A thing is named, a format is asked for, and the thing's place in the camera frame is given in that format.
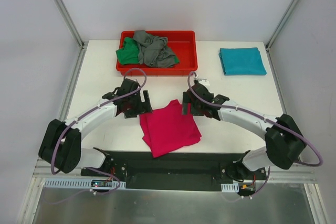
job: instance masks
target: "metal frame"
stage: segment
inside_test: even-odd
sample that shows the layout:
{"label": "metal frame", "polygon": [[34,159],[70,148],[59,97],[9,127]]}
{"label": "metal frame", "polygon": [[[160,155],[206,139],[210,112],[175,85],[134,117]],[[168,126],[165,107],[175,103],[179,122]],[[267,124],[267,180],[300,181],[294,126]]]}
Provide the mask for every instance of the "metal frame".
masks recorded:
{"label": "metal frame", "polygon": [[318,184],[304,184],[308,203],[316,224],[330,223]]}
{"label": "metal frame", "polygon": [[279,33],[284,28],[284,26],[287,23],[289,17],[292,15],[293,11],[295,10],[295,8],[296,8],[296,6],[298,5],[299,2],[300,2],[300,0],[292,0],[290,2],[289,6],[287,7],[284,15],[282,16],[282,18],[280,20],[277,28],[273,32],[269,42],[266,44],[267,50],[269,50],[271,48],[271,46],[274,44],[274,41],[277,39]]}
{"label": "metal frame", "polygon": [[77,28],[76,28],[74,22],[72,21],[72,18],[70,17],[70,14],[69,14],[67,8],[65,7],[65,4],[64,4],[63,0],[54,0],[54,1],[55,1],[55,4],[56,4],[59,12],[61,13],[61,15],[63,17],[65,23],[69,27],[69,30],[70,30],[72,36],[76,40],[78,46],[80,48],[82,48],[84,46],[84,42],[83,42],[82,38],[80,37],[79,32],[77,31]]}
{"label": "metal frame", "polygon": [[[81,69],[81,65],[85,56],[87,43],[84,43],[63,3],[62,0],[54,0],[62,17],[64,18],[67,26],[70,29],[74,39],[76,40],[78,46],[81,48],[80,54],[77,58],[75,67],[72,71],[72,75],[67,87],[66,96],[63,100],[61,111],[59,113],[59,118],[64,120],[68,114],[71,99],[75,91],[76,83],[78,80],[79,72]],[[278,82],[277,73],[274,69],[271,56],[269,54],[269,49],[273,45],[274,41],[277,39],[279,33],[289,20],[289,17],[295,10],[295,7],[299,3],[300,0],[292,0],[290,5],[288,6],[287,10],[285,11],[283,17],[281,18],[276,30],[272,34],[269,42],[266,46],[266,51],[268,55],[268,59],[271,65],[272,74],[274,76],[275,84],[278,90],[280,103],[284,112],[286,112],[282,91],[280,84]],[[30,224],[34,219],[34,215],[37,209],[38,201],[40,199],[41,191],[43,185],[47,178],[64,178],[70,179],[75,178],[78,180],[88,179],[88,178],[100,178],[100,177],[81,177],[80,176],[80,169],[75,169],[69,174],[61,174],[61,175],[51,175],[50,173],[50,165],[39,159],[37,161],[33,177],[31,179],[28,193],[26,195],[23,208],[21,209],[20,216],[19,216],[19,223]],[[290,170],[281,170],[277,167],[273,167],[271,170],[271,175],[269,179],[269,183],[297,183],[297,184],[304,184],[305,190],[308,197],[308,202],[313,214],[314,221],[318,224],[321,223],[329,223],[328,217],[326,215],[325,207],[322,201],[322,197],[319,191],[319,187],[317,185],[317,180],[314,174],[314,171],[311,167],[305,167],[301,165],[293,165]]]}

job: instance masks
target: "folded pink cloth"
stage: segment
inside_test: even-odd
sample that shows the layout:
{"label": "folded pink cloth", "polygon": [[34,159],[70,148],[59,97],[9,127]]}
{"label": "folded pink cloth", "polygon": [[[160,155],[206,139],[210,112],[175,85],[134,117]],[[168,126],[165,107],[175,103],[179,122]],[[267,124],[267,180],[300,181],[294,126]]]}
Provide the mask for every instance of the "folded pink cloth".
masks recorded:
{"label": "folded pink cloth", "polygon": [[193,115],[182,115],[182,105],[178,100],[153,113],[141,114],[140,126],[144,133],[142,139],[151,148],[153,157],[196,144],[202,136]]}

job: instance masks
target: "red tray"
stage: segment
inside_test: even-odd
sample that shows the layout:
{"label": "red tray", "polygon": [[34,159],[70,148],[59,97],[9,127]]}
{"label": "red tray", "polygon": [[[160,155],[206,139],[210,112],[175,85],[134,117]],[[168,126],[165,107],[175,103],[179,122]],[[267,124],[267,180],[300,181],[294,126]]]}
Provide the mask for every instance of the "red tray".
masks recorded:
{"label": "red tray", "polygon": [[[116,69],[124,75],[131,68],[141,68],[148,76],[187,76],[190,71],[197,70],[197,54],[195,32],[193,31],[146,31],[149,34],[167,37],[168,46],[176,53],[180,63],[172,68],[151,68],[145,64],[122,65],[117,61]],[[134,31],[123,31],[119,48],[126,37],[133,38]],[[132,71],[131,76],[141,76],[140,71]]]}

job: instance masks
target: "teal towel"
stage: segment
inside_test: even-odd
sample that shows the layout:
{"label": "teal towel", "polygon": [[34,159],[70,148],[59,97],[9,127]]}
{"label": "teal towel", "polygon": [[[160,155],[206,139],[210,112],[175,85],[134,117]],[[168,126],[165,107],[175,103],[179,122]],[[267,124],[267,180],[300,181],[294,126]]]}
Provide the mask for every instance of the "teal towel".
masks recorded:
{"label": "teal towel", "polygon": [[221,48],[219,58],[226,76],[266,74],[257,47]]}

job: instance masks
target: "white table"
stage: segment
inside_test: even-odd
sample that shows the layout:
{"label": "white table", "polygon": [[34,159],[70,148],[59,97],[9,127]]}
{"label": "white table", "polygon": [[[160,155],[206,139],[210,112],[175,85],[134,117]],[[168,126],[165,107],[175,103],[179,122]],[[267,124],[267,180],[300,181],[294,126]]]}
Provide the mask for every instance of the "white table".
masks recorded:
{"label": "white table", "polygon": [[[200,78],[210,82],[210,92],[222,94],[253,110],[271,115],[281,115],[282,109],[274,77],[262,42],[197,41],[198,70]],[[122,75],[116,71],[118,40],[91,40],[80,70],[68,117],[73,117],[92,105],[101,96],[119,87]],[[220,48],[258,47],[267,71],[265,76],[224,76],[218,57]],[[143,77],[132,77],[141,83]],[[149,91],[153,109],[166,106],[171,100],[182,103],[182,92],[188,89],[187,77],[154,77],[147,79],[144,87]],[[236,125],[196,116],[195,122],[202,134],[198,144],[176,152],[242,153],[264,146],[253,133]],[[82,147],[98,147],[110,151],[150,151],[142,140],[139,118],[125,119],[123,115],[105,122],[92,131]]]}

